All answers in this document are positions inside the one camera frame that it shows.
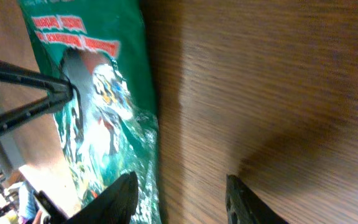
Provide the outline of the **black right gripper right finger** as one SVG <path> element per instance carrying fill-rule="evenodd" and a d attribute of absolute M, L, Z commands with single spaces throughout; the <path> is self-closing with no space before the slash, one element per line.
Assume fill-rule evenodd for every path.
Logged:
<path fill-rule="evenodd" d="M 287 224 L 236 175 L 226 176 L 226 211 L 229 224 Z"/>

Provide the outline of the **green 3M gloves packet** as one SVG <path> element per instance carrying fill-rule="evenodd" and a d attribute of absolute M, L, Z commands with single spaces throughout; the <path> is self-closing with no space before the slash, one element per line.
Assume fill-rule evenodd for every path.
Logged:
<path fill-rule="evenodd" d="M 87 206 L 135 172 L 131 223 L 160 223 L 157 100 L 138 1 L 20 1 L 39 70 L 74 85 L 53 117 L 77 196 Z"/>

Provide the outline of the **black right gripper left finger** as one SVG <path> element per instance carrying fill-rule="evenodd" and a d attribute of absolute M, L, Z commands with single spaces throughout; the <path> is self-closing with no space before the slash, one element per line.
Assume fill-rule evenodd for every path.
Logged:
<path fill-rule="evenodd" d="M 69 218 L 69 224 L 130 223 L 139 199 L 135 172 L 122 174 L 84 209 Z"/>

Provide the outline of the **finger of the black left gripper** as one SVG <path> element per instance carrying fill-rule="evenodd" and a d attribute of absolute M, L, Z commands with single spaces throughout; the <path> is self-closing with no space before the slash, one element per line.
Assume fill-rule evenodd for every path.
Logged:
<path fill-rule="evenodd" d="M 0 137 L 44 114 L 55 113 L 73 99 L 73 85 L 26 68 L 0 61 L 0 82 L 41 89 L 48 95 L 0 114 Z"/>

